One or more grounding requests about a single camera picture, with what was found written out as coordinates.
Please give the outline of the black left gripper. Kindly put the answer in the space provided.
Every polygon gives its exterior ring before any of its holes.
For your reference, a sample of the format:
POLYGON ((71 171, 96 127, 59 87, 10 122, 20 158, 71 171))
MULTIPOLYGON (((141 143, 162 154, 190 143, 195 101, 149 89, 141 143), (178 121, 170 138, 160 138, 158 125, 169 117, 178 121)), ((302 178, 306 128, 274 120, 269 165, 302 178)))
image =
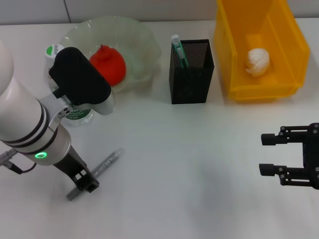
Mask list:
POLYGON ((87 172, 85 162, 72 146, 65 157, 54 166, 66 174, 80 191, 91 193, 99 187, 99 182, 90 172, 87 172))

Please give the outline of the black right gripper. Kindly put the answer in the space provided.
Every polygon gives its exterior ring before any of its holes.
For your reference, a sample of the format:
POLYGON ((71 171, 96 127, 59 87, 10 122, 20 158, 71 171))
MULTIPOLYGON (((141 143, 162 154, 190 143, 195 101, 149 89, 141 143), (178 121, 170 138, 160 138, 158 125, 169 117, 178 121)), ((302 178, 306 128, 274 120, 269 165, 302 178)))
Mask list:
POLYGON ((261 134, 262 145, 304 143, 304 168, 259 164, 262 176, 278 175, 282 186, 313 187, 319 190, 319 122, 309 126, 281 126, 278 135, 261 134))

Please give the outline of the grey marker pen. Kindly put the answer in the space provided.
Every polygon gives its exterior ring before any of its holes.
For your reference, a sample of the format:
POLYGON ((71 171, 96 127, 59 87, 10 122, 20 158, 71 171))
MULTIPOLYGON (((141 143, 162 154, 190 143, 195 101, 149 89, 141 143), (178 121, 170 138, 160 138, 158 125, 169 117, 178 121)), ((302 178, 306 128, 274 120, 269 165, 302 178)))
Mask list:
MULTIPOLYGON (((111 153, 106 159, 104 159, 98 166, 96 166, 91 172, 93 177, 97 179, 101 176, 115 161, 117 161, 120 156, 124 153, 123 148, 119 148, 113 153, 111 153)), ((66 198, 69 201, 74 200, 78 197, 83 191, 79 190, 77 187, 73 188, 67 195, 66 198)))

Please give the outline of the clear water bottle green label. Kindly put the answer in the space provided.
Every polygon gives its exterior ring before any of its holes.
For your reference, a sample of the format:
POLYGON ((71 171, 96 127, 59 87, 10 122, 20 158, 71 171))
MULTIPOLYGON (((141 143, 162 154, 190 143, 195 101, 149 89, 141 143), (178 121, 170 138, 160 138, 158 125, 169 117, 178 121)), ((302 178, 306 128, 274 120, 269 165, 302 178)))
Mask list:
MULTIPOLYGON (((64 47, 60 44, 52 44, 49 45, 45 50, 45 58, 46 58, 46 67, 44 73, 48 78, 48 86, 52 92, 58 89, 57 84, 52 80, 51 76, 49 75, 49 70, 54 64, 55 57, 59 51, 61 51, 64 47)), ((94 113, 93 110, 78 110, 76 109, 69 99, 66 96, 62 97, 63 101, 72 107, 72 112, 66 117, 66 122, 71 126, 80 126, 82 124, 88 123, 94 113)))

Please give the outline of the white paper ball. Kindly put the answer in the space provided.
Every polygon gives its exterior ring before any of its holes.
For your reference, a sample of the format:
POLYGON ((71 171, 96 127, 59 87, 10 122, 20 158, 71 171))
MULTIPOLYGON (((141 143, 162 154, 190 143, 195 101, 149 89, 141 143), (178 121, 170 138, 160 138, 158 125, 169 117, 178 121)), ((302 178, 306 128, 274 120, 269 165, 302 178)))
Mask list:
POLYGON ((254 48, 247 53, 246 72, 253 77, 259 77, 267 71, 270 56, 264 48, 254 48))

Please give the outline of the orange fruit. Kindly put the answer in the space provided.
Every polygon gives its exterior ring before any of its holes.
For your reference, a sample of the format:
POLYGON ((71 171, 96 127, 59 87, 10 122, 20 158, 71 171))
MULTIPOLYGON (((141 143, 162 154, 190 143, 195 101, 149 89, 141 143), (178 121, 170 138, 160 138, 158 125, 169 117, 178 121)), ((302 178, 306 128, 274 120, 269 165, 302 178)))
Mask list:
POLYGON ((115 48, 101 45, 89 61, 111 87, 121 83, 126 76, 124 58, 115 48))

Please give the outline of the green utility knife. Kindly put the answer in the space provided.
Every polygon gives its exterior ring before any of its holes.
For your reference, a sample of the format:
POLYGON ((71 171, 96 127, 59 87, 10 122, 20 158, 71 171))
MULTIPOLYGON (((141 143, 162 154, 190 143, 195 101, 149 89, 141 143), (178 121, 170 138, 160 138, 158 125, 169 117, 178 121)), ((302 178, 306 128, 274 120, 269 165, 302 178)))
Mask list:
POLYGON ((178 57, 178 60, 179 60, 181 67, 188 68, 189 63, 187 61, 186 54, 184 52, 180 38, 177 34, 171 36, 171 43, 172 43, 173 48, 175 49, 175 52, 177 54, 177 57, 178 57))

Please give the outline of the black mesh pen holder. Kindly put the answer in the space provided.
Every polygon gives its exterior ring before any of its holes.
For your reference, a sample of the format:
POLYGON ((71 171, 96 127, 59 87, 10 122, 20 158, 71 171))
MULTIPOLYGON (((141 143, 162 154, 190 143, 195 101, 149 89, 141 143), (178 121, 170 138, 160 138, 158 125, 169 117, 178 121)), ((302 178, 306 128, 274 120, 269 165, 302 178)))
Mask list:
POLYGON ((205 103, 214 71, 214 62, 208 39, 183 40, 188 67, 182 67, 175 49, 171 48, 169 87, 171 103, 205 103))

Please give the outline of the green glass fruit plate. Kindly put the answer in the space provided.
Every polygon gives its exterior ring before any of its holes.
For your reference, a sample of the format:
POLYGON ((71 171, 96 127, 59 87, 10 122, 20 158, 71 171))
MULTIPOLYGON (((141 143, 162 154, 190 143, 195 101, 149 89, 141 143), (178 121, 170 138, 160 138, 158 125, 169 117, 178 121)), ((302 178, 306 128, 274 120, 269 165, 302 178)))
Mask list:
POLYGON ((116 49, 124 58, 127 73, 112 89, 124 92, 148 85, 159 67, 161 48, 145 24, 123 16, 101 16, 77 24, 61 38, 64 47, 76 47, 90 58, 100 47, 116 49))

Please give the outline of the yellow plastic bin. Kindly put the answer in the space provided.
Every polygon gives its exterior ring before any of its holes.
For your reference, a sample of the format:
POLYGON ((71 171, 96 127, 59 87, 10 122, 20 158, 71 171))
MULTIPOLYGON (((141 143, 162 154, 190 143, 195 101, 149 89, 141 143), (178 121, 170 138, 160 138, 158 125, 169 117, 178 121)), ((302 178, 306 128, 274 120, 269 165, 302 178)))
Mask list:
POLYGON ((215 55, 224 93, 235 101, 272 101, 304 85, 310 48, 287 0, 216 0, 215 55), (267 71, 247 72, 248 52, 266 49, 267 71))

